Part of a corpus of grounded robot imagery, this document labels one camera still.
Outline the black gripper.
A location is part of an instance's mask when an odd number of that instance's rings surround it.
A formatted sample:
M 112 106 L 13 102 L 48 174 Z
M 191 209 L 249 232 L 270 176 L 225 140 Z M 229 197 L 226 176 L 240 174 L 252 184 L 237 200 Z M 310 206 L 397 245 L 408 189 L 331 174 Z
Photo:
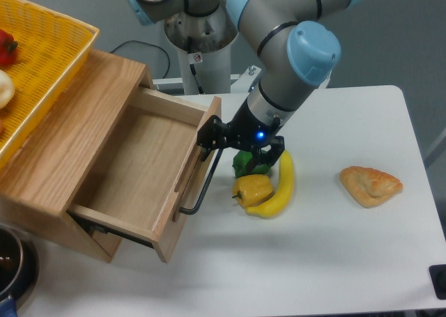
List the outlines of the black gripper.
M 241 104 L 232 120 L 226 124 L 219 116 L 211 116 L 197 132 L 197 145 L 201 149 L 200 160 L 206 160 L 212 151 L 225 149 L 227 145 L 250 151 L 252 158 L 245 165 L 246 171 L 267 164 L 272 167 L 285 150 L 283 136 L 277 136 L 281 120 L 275 114 L 269 122 L 260 121 L 248 106 L 247 99 Z M 262 148 L 270 146 L 265 153 Z

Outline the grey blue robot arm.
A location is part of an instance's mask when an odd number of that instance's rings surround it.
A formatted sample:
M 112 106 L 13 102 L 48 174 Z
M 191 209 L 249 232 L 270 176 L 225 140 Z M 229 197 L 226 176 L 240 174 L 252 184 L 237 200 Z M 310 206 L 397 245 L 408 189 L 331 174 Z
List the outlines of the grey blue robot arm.
M 206 159 L 214 150 L 250 152 L 252 165 L 274 164 L 284 151 L 279 130 L 330 75 L 341 57 L 322 17 L 363 0 L 128 0 L 143 25 L 164 22 L 169 41 L 186 55 L 185 69 L 208 92 L 204 61 L 243 36 L 265 66 L 232 120 L 210 117 L 198 132 Z

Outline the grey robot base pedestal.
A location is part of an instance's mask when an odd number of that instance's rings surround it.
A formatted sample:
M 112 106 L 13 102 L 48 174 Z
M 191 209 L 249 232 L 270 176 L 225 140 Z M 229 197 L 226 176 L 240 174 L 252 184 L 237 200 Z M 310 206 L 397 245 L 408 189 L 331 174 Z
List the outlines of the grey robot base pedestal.
M 205 17 L 175 14 L 164 21 L 164 32 L 178 54 L 184 94 L 230 91 L 231 46 L 238 31 L 224 2 Z

